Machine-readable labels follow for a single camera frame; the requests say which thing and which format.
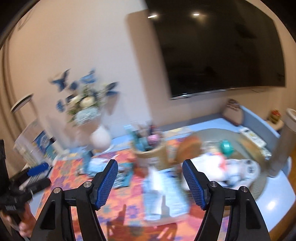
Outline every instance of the silver cylinder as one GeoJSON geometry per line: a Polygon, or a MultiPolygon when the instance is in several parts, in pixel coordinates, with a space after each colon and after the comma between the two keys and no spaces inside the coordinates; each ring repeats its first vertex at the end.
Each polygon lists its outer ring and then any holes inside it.
{"type": "Polygon", "coordinates": [[[268,161],[268,174],[276,177],[286,165],[289,155],[296,145],[296,111],[287,109],[281,136],[268,161]]]}

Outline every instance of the blue butterfly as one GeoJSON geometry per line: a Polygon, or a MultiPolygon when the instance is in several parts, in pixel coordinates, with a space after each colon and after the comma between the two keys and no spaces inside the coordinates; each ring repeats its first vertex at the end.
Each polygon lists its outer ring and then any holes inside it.
{"type": "Polygon", "coordinates": [[[64,112],[64,111],[65,111],[65,106],[64,106],[62,100],[59,100],[59,101],[57,102],[56,108],[57,108],[57,110],[58,110],[59,112],[64,112]]]}
{"type": "Polygon", "coordinates": [[[107,91],[106,96],[112,96],[118,94],[118,91],[107,91]]]}
{"type": "Polygon", "coordinates": [[[70,85],[69,85],[69,90],[74,91],[77,90],[78,88],[78,83],[76,81],[73,81],[70,85]]]}
{"type": "Polygon", "coordinates": [[[62,92],[67,87],[66,78],[67,78],[67,76],[69,74],[69,70],[70,69],[66,70],[63,73],[61,79],[50,81],[53,85],[58,85],[59,86],[59,92],[62,92]]]}
{"type": "Polygon", "coordinates": [[[82,78],[80,78],[79,82],[82,82],[83,84],[93,84],[96,82],[96,78],[94,76],[95,70],[92,69],[88,75],[83,76],[82,78]]]}
{"type": "Polygon", "coordinates": [[[118,85],[118,82],[113,82],[106,86],[106,96],[112,96],[118,94],[118,91],[113,91],[113,89],[118,85]]]}
{"type": "Polygon", "coordinates": [[[66,100],[66,103],[69,104],[69,102],[74,98],[74,95],[70,95],[68,96],[65,100],[66,100]]]}
{"type": "Polygon", "coordinates": [[[111,83],[111,84],[108,84],[108,85],[106,86],[106,90],[107,90],[107,91],[113,90],[117,85],[118,85],[118,82],[113,82],[113,83],[111,83]]]}

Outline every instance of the remote control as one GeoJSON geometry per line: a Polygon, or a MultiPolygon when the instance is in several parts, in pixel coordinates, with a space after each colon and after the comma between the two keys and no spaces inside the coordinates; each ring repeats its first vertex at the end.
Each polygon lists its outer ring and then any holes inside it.
{"type": "Polygon", "coordinates": [[[247,137],[250,141],[252,141],[253,143],[255,143],[255,145],[258,146],[259,148],[263,148],[263,147],[266,146],[266,142],[263,141],[256,133],[254,133],[253,131],[251,131],[249,128],[243,127],[241,129],[239,129],[239,131],[245,137],[247,137]]]}

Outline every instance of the flower vase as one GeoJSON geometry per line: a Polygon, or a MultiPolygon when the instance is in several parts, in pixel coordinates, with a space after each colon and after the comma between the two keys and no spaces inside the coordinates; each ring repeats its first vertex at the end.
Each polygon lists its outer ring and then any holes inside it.
{"type": "Polygon", "coordinates": [[[91,134],[90,139],[94,148],[99,152],[104,152],[111,146],[111,136],[102,124],[91,134]]]}

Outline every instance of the teal container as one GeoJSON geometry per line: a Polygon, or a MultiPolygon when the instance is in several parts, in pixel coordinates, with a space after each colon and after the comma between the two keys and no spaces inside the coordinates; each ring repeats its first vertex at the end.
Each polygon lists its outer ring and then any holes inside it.
{"type": "Polygon", "coordinates": [[[233,146],[227,140],[221,141],[220,149],[221,149],[222,153],[227,157],[230,157],[231,154],[234,152],[233,146]]]}

